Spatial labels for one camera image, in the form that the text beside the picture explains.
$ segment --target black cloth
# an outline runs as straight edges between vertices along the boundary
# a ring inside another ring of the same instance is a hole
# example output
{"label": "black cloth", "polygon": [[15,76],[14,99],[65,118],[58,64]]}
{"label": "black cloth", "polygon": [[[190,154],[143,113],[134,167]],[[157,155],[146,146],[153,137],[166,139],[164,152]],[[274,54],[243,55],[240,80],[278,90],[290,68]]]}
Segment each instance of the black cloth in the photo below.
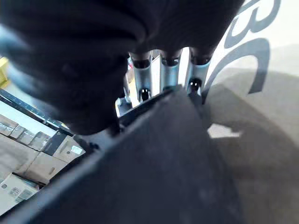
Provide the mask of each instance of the black cloth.
{"label": "black cloth", "polygon": [[127,53],[211,55],[243,0],[2,0],[0,53],[38,108],[74,133],[116,122]]}

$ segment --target dark fabric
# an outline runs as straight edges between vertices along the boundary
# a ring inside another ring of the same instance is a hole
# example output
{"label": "dark fabric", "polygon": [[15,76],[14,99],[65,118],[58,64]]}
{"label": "dark fabric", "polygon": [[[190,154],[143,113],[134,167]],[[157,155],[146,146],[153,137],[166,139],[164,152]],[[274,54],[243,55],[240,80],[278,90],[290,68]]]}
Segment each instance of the dark fabric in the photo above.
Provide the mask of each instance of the dark fabric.
{"label": "dark fabric", "polygon": [[6,224],[240,224],[238,195],[186,92],[160,100]]}
{"label": "dark fabric", "polygon": [[74,133],[117,117],[127,53],[197,47],[211,55],[243,0],[2,0],[10,78]]}

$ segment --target cardboard box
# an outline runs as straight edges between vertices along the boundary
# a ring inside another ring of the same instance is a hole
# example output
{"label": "cardboard box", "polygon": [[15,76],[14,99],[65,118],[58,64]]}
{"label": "cardboard box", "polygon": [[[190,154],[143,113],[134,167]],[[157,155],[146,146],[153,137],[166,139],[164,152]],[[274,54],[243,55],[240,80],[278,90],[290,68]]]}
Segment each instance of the cardboard box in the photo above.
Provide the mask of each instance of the cardboard box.
{"label": "cardboard box", "polygon": [[28,179],[48,184],[50,179],[66,165],[67,162],[41,152],[29,166],[24,176]]}
{"label": "cardboard box", "polygon": [[33,134],[31,131],[28,131],[27,129],[17,138],[18,142],[21,142],[25,145],[29,145],[30,142],[35,137],[35,134]]}
{"label": "cardboard box", "polygon": [[43,150],[43,148],[45,147],[45,145],[50,140],[50,138],[51,137],[46,135],[45,133],[38,132],[28,146],[32,149],[35,149],[35,150],[41,152]]}
{"label": "cardboard box", "polygon": [[9,136],[11,132],[18,126],[14,121],[0,115],[0,133]]}
{"label": "cardboard box", "polygon": [[15,127],[15,129],[11,132],[11,134],[9,136],[14,139],[17,139],[24,131],[25,131],[25,128],[18,125],[17,127]]}
{"label": "cardboard box", "polygon": [[53,156],[67,163],[70,163],[84,153],[85,150],[83,150],[71,136],[67,136],[58,147],[56,152],[53,154]]}
{"label": "cardboard box", "polygon": [[38,151],[0,134],[0,179],[4,180],[12,172],[24,175],[38,154]]}
{"label": "cardboard box", "polygon": [[14,174],[10,174],[0,184],[0,215],[18,203],[28,200],[36,192],[38,192],[38,189],[32,187],[28,181]]}

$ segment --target yellow object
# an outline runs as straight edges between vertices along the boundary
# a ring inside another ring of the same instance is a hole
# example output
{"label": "yellow object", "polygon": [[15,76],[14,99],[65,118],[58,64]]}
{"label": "yellow object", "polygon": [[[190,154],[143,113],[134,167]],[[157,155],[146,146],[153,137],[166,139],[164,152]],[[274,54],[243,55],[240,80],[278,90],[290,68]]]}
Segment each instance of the yellow object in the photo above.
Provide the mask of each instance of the yellow object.
{"label": "yellow object", "polygon": [[8,65],[8,59],[5,57],[0,58],[0,87],[3,88],[8,84],[6,76],[6,68]]}

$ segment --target box label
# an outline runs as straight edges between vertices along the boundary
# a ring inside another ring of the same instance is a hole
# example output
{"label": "box label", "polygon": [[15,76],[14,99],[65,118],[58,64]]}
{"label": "box label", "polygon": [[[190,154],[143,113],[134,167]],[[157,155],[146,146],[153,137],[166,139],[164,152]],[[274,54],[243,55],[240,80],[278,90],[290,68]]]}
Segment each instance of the box label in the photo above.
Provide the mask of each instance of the box label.
{"label": "box label", "polygon": [[82,152],[82,149],[79,148],[79,147],[77,147],[77,146],[72,146],[72,147],[71,147],[71,151],[72,151],[73,153],[76,153],[76,154],[80,155],[81,152]]}

